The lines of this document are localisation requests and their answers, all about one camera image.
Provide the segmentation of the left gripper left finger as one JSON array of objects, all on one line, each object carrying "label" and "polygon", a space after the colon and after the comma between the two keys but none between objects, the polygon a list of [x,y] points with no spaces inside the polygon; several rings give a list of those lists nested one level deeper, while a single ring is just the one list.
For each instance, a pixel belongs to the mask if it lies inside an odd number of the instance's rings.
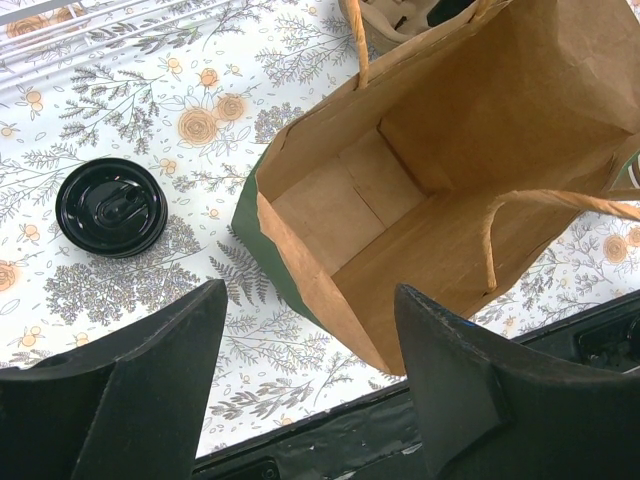
[{"label": "left gripper left finger", "polygon": [[187,479],[222,339],[221,280],[85,346],[1,372],[5,479]]}]

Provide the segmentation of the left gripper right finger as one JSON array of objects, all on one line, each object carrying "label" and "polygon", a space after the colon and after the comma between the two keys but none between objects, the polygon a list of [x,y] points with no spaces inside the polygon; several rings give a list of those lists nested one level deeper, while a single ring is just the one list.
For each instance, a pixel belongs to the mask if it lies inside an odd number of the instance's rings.
[{"label": "left gripper right finger", "polygon": [[396,329],[430,479],[635,479],[639,296],[508,339],[401,285]]}]

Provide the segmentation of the green paper bag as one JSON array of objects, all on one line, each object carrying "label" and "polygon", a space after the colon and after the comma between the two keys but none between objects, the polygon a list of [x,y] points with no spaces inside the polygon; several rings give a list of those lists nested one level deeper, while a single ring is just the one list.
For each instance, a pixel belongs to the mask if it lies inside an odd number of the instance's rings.
[{"label": "green paper bag", "polygon": [[635,219],[639,23],[624,1],[476,1],[282,129],[232,227],[287,304],[405,371],[406,283],[470,317],[584,211]]}]

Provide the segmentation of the cardboard cup carrier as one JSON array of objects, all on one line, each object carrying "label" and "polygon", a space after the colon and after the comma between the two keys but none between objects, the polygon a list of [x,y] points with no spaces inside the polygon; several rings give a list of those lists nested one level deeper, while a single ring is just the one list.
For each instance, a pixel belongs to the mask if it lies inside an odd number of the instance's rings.
[{"label": "cardboard cup carrier", "polygon": [[380,54],[416,38],[433,44],[468,24],[485,1],[360,1],[364,40]]}]

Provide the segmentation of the stacked black lids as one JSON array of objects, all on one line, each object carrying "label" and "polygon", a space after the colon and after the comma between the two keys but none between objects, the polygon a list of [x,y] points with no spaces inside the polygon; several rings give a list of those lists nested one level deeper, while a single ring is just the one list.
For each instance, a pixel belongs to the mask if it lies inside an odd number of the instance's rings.
[{"label": "stacked black lids", "polygon": [[75,168],[59,188],[56,220],[80,249],[128,258],[149,249],[168,221],[166,196],[151,173],[121,158],[101,158]]}]

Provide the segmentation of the floral table mat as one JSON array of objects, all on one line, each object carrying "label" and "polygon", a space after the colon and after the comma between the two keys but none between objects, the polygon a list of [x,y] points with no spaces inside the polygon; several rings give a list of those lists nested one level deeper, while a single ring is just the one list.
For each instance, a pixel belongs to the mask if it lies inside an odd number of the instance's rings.
[{"label": "floral table mat", "polygon": [[[197,453],[327,412],[397,379],[291,310],[231,227],[277,132],[357,68],[337,1],[5,1],[1,5],[1,363],[85,346],[220,278],[229,307]],[[93,159],[140,173],[107,215],[154,216],[110,259],[60,230],[56,197]]]}]

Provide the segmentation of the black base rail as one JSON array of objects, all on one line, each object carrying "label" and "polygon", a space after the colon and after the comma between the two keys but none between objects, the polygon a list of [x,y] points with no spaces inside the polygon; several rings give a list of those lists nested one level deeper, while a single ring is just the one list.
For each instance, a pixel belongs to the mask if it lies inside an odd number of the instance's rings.
[{"label": "black base rail", "polygon": [[199,460],[197,479],[430,479],[408,376]]}]

